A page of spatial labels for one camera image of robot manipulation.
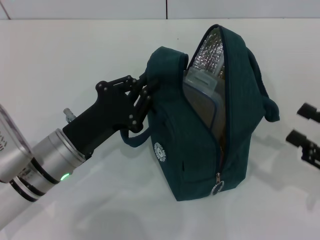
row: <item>black ring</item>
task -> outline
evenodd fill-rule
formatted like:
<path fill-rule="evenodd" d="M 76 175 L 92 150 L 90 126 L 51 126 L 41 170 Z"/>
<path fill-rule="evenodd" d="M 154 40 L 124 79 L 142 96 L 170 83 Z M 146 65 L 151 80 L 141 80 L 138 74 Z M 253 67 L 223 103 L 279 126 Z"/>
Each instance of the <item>black ring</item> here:
<path fill-rule="evenodd" d="M 45 195 L 46 193 L 45 192 L 42 192 L 42 191 L 39 191 L 38 189 L 36 189 L 34 186 L 32 186 L 30 183 L 28 183 L 26 180 L 24 180 L 23 178 L 19 177 L 18 176 L 18 179 L 20 180 L 20 182 L 22 182 L 31 192 L 33 192 L 35 195 L 38 195 L 38 196 L 43 196 Z"/>
<path fill-rule="evenodd" d="M 28 200 L 29 202 L 34 203 L 35 201 L 37 201 L 38 199 L 35 199 L 31 196 L 29 196 L 28 194 L 26 194 L 19 186 L 18 184 L 14 181 L 11 180 L 10 181 L 11 186 L 14 188 L 14 190 L 17 191 L 18 194 L 20 194 L 24 199 Z"/>
<path fill-rule="evenodd" d="M 50 176 L 37 162 L 35 158 L 32 158 L 31 160 L 32 165 L 34 168 L 45 178 L 47 179 L 50 183 L 52 184 L 58 184 L 60 183 L 59 181 L 55 180 L 52 176 Z"/>

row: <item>gray cylinder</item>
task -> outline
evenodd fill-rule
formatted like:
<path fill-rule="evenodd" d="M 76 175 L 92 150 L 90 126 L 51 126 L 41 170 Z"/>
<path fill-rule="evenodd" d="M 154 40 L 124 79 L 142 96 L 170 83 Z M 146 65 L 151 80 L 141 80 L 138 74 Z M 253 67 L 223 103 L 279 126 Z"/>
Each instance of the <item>gray cylinder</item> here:
<path fill-rule="evenodd" d="M 71 175 L 86 160 L 60 129 L 39 142 L 32 152 L 34 158 L 18 177 L 40 191 L 40 195 L 58 184 L 64 176 Z"/>
<path fill-rule="evenodd" d="M 0 181 L 10 182 L 32 159 L 32 151 L 9 114 L 0 105 Z"/>

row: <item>bag strap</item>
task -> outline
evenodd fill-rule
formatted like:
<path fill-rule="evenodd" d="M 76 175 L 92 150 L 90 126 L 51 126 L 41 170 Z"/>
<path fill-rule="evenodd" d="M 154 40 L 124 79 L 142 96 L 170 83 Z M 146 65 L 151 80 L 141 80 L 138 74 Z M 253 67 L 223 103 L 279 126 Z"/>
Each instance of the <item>bag strap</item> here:
<path fill-rule="evenodd" d="M 164 120 L 165 119 L 160 115 L 156 115 L 155 121 L 152 123 L 152 125 L 149 126 L 143 133 L 141 133 L 138 136 L 129 137 L 129 130 L 120 130 L 121 138 L 125 144 L 129 145 L 132 148 L 137 148 L 143 143 L 145 143 L 145 141 L 147 141 L 150 135 L 160 124 L 164 122 Z"/>
<path fill-rule="evenodd" d="M 261 72 L 260 72 L 260 68 L 257 63 L 257 60 L 254 54 L 250 51 L 250 49 L 247 48 L 247 52 L 248 52 L 250 65 L 252 67 L 252 70 L 255 76 L 256 84 L 262 96 L 263 107 L 265 109 L 264 118 L 271 123 L 279 121 L 280 120 L 279 108 L 277 104 L 269 98 L 265 85 L 262 82 L 262 76 L 261 76 Z"/>

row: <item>zipper pull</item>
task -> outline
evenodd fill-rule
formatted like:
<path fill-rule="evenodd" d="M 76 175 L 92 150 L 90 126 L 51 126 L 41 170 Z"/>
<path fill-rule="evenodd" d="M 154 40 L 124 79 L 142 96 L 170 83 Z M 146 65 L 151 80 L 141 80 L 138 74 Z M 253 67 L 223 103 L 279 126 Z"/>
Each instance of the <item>zipper pull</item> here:
<path fill-rule="evenodd" d="M 217 172 L 215 176 L 216 176 L 216 184 L 211 190 L 211 195 L 216 195 L 217 193 L 219 193 L 225 185 L 225 181 L 220 180 L 220 176 L 221 176 L 220 172 Z"/>
<path fill-rule="evenodd" d="M 216 173 L 216 184 L 220 183 L 220 172 Z"/>

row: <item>zipper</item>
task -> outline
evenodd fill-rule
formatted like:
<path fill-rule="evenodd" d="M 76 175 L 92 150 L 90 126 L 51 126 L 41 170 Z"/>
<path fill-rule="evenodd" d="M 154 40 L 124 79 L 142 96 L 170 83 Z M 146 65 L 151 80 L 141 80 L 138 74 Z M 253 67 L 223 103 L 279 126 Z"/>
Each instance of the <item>zipper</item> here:
<path fill-rule="evenodd" d="M 222 30 L 222 27 L 219 25 L 219 30 L 221 34 L 221 41 L 222 41 L 222 46 L 223 46 L 223 56 L 224 56 L 224 99 L 225 99 L 225 151 L 223 152 L 221 146 L 220 146 L 220 155 L 221 155 L 221 160 L 219 167 L 217 168 L 216 171 L 216 185 L 214 188 L 219 185 L 221 182 L 223 182 L 221 188 L 219 189 L 218 192 L 221 191 L 222 187 L 224 186 L 224 181 L 221 181 L 221 174 L 223 172 L 226 159 L 228 156 L 229 152 L 229 143 L 230 143 L 230 138 L 229 138 L 229 130 L 230 130 L 230 120 L 229 120 L 229 58 L 228 58 L 228 53 L 227 53 L 227 48 L 226 48 L 226 41 L 225 41 L 225 36 L 224 32 Z"/>
<path fill-rule="evenodd" d="M 204 34 L 204 36 L 202 37 L 188 67 L 187 67 L 187 71 L 189 70 L 189 68 L 192 66 L 192 64 L 195 61 L 195 58 L 201 48 L 201 46 L 203 45 L 204 41 L 206 40 L 208 34 L 215 28 L 219 28 L 220 30 L 220 34 L 221 34 L 221 41 L 222 41 L 222 46 L 223 46 L 223 56 L 224 56 L 224 69 L 225 69 L 225 75 L 224 75 L 224 82 L 225 82 L 225 89 L 224 89 L 224 96 L 225 96 L 225 151 L 223 152 L 218 140 L 213 137 L 214 143 L 215 143 L 215 147 L 216 149 L 219 149 L 216 151 L 216 159 L 220 159 L 220 161 L 216 161 L 216 165 L 215 165 L 215 172 L 214 175 L 216 176 L 216 185 L 213 187 L 211 194 L 214 192 L 215 188 L 220 185 L 221 183 L 221 188 L 219 189 L 219 191 L 217 191 L 215 194 L 217 194 L 218 192 L 220 192 L 220 190 L 222 189 L 222 187 L 224 186 L 224 181 L 221 181 L 221 173 L 223 171 L 224 165 L 226 163 L 226 159 L 227 159 L 227 155 L 228 155 L 228 151 L 229 151 L 229 126 L 230 126 L 230 121 L 228 118 L 228 112 L 229 112 L 229 73 L 228 73 L 228 69 L 229 69 L 229 64 L 228 64 L 228 54 L 227 54 L 227 49 L 226 49 L 226 41 L 225 41 L 225 36 L 224 33 L 222 31 L 222 27 L 218 24 L 215 24 L 213 26 L 211 26 L 206 33 Z"/>

